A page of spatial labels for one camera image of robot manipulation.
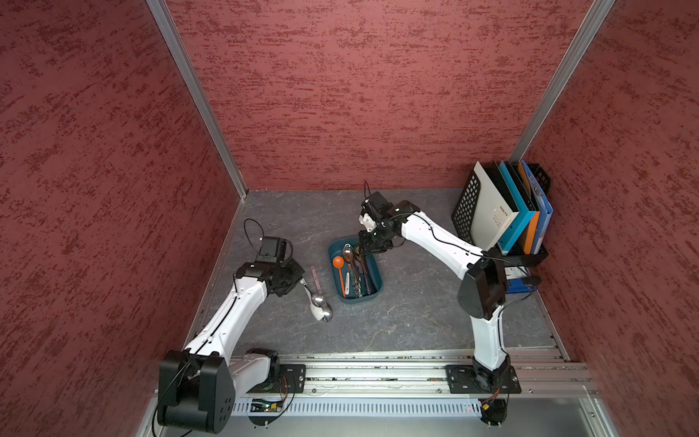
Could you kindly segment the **white handle steel spoon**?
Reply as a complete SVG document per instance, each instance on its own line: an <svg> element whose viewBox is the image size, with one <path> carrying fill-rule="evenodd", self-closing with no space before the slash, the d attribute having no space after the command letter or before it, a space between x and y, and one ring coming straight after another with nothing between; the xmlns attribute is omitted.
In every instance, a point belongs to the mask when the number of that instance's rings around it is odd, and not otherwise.
<svg viewBox="0 0 699 437"><path fill-rule="evenodd" d="M359 265L358 265L357 260L355 258L355 253L354 253L354 250L353 250L353 247L351 246L351 244L346 243L344 245L342 255L343 255L344 260L351 267L351 270L354 274L356 298L357 299L361 298L362 297L362 275L360 275Z"/></svg>

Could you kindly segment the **orange plastic spoon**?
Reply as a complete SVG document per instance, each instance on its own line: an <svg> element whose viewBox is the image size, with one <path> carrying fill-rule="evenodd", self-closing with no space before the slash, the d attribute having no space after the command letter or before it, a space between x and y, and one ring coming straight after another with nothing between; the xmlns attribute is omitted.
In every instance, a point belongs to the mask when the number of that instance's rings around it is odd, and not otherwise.
<svg viewBox="0 0 699 437"><path fill-rule="evenodd" d="M349 289L348 282L346 280L345 260L342 256L335 256L332 260L333 267L337 270L340 280L340 290L342 298L346 299L348 297Z"/></svg>

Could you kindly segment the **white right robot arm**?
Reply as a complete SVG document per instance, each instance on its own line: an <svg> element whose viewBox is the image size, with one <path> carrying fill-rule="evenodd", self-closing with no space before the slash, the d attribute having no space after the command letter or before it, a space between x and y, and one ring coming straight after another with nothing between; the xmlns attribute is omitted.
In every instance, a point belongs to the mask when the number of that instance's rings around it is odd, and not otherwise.
<svg viewBox="0 0 699 437"><path fill-rule="evenodd" d="M375 192L362 202L360 253L383 253L401 237L429 252L460 280L457 302L471 318L474 337L473 378L481 391L496 391L510 368L504 347L502 313L507 278L504 261L467 243L404 200L392 204Z"/></svg>

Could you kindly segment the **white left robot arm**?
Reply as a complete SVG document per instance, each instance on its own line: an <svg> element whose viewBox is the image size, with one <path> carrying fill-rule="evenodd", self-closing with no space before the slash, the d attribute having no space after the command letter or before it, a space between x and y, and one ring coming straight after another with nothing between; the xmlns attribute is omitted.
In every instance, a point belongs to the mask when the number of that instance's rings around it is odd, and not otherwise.
<svg viewBox="0 0 699 437"><path fill-rule="evenodd" d="M280 364L276 351L251 349L232 358L255 311L269 295L284 296L302 282L296 260L243 264L226 300L201 333L159 365L153 421L187 433L220 433L238 397L253 389L280 390L282 402L303 388Z"/></svg>

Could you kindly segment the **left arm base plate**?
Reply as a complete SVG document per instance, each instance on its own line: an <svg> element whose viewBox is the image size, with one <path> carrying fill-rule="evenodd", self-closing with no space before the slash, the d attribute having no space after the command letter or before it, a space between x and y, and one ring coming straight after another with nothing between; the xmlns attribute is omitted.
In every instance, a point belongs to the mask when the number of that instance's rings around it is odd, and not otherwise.
<svg viewBox="0 0 699 437"><path fill-rule="evenodd" d="M267 379L247 391L253 393L303 393L307 366L304 364L272 364Z"/></svg>

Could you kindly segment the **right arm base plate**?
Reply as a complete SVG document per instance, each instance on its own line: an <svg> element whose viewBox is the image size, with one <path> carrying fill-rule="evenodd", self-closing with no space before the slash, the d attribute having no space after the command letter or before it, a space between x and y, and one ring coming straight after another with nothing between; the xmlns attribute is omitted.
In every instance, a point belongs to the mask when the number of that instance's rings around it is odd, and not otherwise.
<svg viewBox="0 0 699 437"><path fill-rule="evenodd" d="M446 382L451 394L493 395L521 394L522 387L515 369L504 362L495 371L490 371L480 364L447 365Z"/></svg>

